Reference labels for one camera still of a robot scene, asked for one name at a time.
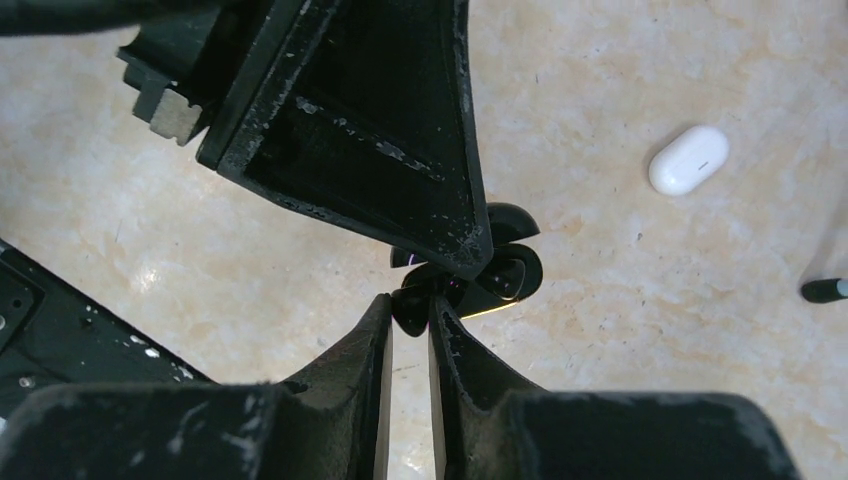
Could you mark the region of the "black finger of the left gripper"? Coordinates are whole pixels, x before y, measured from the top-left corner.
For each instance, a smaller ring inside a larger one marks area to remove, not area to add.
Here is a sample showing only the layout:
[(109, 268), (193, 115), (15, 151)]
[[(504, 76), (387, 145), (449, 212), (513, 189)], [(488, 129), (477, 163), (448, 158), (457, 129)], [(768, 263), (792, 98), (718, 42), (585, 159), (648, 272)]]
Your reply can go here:
[(197, 159), (470, 279), (493, 255), (465, 1), (266, 1)]

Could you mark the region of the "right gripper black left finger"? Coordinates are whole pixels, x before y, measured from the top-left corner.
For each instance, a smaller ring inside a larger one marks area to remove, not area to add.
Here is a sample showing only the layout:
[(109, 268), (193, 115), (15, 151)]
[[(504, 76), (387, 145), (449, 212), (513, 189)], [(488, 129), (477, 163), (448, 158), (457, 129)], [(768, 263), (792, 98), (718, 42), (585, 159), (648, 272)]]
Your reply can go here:
[(278, 383), (53, 386), (1, 437), (5, 479), (383, 479), (391, 302)]

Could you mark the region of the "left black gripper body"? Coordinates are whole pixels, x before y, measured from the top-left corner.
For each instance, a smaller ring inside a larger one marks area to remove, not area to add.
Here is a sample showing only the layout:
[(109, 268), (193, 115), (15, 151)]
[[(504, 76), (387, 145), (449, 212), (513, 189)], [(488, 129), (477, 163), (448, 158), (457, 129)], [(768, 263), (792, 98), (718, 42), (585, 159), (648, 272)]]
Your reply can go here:
[(290, 1), (233, 1), (143, 24), (117, 57), (138, 92), (132, 113), (184, 146), (209, 127), (260, 31), (291, 18)]

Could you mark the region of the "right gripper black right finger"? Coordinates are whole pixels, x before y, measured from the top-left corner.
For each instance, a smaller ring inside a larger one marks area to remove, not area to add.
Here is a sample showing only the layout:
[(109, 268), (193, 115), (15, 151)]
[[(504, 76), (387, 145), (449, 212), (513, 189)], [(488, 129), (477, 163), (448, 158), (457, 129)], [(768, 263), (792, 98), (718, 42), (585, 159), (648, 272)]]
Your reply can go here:
[(440, 479), (797, 479), (772, 420), (709, 392), (549, 391), (429, 307)]

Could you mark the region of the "black earbud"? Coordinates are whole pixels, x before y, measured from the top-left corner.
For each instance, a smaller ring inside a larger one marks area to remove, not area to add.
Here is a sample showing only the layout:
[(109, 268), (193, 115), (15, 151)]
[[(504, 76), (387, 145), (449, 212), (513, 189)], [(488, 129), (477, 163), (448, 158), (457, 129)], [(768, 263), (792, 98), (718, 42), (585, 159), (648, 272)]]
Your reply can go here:
[(428, 325), (432, 297), (437, 283), (430, 280), (408, 285), (391, 293), (391, 314), (397, 325), (410, 337), (421, 336)]

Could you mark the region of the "white earbud charging case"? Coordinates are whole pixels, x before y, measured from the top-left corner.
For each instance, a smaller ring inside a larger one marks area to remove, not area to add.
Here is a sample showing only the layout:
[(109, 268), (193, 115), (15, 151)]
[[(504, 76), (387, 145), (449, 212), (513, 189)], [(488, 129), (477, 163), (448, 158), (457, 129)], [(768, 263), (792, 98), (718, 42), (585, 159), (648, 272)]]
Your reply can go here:
[(729, 140), (721, 130), (693, 126), (654, 155), (648, 166), (649, 181), (660, 194), (688, 194), (718, 171), (729, 153)]

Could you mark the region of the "small black case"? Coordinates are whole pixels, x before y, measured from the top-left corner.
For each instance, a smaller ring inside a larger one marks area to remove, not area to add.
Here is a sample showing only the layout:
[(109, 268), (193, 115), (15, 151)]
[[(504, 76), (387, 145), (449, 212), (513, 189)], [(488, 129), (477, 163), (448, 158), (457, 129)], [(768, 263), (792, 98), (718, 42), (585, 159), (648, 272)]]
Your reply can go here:
[(419, 255), (394, 247), (390, 266), (414, 268), (400, 288), (434, 280), (438, 288), (434, 296), (447, 299), (461, 319), (502, 310), (532, 296), (541, 286), (543, 266), (537, 253), (520, 242), (540, 233), (536, 220), (510, 203), (492, 202), (487, 208), (494, 251), (477, 277), (462, 279)]

